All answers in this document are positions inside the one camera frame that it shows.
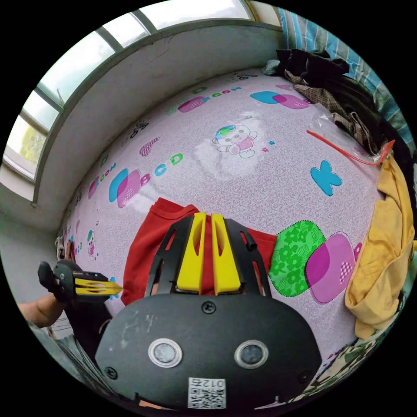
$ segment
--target window sill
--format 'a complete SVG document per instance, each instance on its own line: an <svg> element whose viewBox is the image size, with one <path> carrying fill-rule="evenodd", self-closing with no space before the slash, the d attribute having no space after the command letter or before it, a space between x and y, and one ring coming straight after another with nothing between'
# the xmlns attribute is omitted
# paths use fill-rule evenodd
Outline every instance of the window sill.
<svg viewBox="0 0 417 417"><path fill-rule="evenodd" d="M17 173L14 169L9 168L4 159L0 165L0 183L20 197L30 202L33 201L35 191L33 180L30 181L24 178L21 172Z"/></svg>

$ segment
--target window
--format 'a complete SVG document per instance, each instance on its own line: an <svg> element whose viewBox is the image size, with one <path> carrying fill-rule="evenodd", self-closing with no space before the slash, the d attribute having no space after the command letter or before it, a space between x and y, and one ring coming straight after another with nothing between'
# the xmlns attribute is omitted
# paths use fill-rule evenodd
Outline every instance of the window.
<svg viewBox="0 0 417 417"><path fill-rule="evenodd" d="M168 0L139 10L157 29L200 19L250 19L240 0Z"/></svg>
<svg viewBox="0 0 417 417"><path fill-rule="evenodd" d="M124 14L117 19L103 25L123 47L148 35L140 22L130 13Z"/></svg>
<svg viewBox="0 0 417 417"><path fill-rule="evenodd" d="M96 32L81 39L67 51L44 75L45 85L65 103L81 82L114 53L109 44Z"/></svg>
<svg viewBox="0 0 417 417"><path fill-rule="evenodd" d="M36 168L45 139L46 136L39 133L18 116L7 141L7 147L11 148L14 152L12 152L12 155L8 156L15 160L15 158L13 158L15 153L20 155L26 161L30 162L30 164L24 164L24 168L28 169L29 167L29 170L32 171L33 169L30 168L32 168L32 166Z"/></svg>
<svg viewBox="0 0 417 417"><path fill-rule="evenodd" d="M47 130L51 129L53 122L58 116L58 112L34 91L26 100L23 109Z"/></svg>

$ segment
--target cartoon bear print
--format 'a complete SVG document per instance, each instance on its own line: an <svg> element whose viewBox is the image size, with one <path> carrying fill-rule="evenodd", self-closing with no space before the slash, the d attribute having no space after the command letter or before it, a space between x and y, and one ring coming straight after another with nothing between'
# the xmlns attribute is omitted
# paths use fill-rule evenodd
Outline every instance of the cartoon bear print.
<svg viewBox="0 0 417 417"><path fill-rule="evenodd" d="M96 238L94 236L94 229L91 229L88 232L87 242L88 242L88 255L90 257L90 260L95 261L96 260L97 242L96 242Z"/></svg>
<svg viewBox="0 0 417 417"><path fill-rule="evenodd" d="M255 154L252 148L257 135L257 132L251 132L245 125L237 123L219 129L213 143L220 145L217 148L219 152L228 152L231 155L239 154L241 158L250 158Z"/></svg>

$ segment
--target green flower pattern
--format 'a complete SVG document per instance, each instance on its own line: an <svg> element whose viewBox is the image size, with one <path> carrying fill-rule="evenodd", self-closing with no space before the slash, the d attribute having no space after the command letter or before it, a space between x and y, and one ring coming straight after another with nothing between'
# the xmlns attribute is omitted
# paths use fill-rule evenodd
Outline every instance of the green flower pattern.
<svg viewBox="0 0 417 417"><path fill-rule="evenodd" d="M285 297L296 297L308 289L304 276L308 258L326 239L313 222L303 220L278 234L269 277Z"/></svg>

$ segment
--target qr code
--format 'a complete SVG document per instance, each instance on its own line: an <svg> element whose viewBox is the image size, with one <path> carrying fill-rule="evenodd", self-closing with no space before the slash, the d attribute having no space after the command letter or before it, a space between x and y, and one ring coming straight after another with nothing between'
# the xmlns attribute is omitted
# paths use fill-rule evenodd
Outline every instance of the qr code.
<svg viewBox="0 0 417 417"><path fill-rule="evenodd" d="M204 410L226 408L226 380L189 378L188 408Z"/></svg>

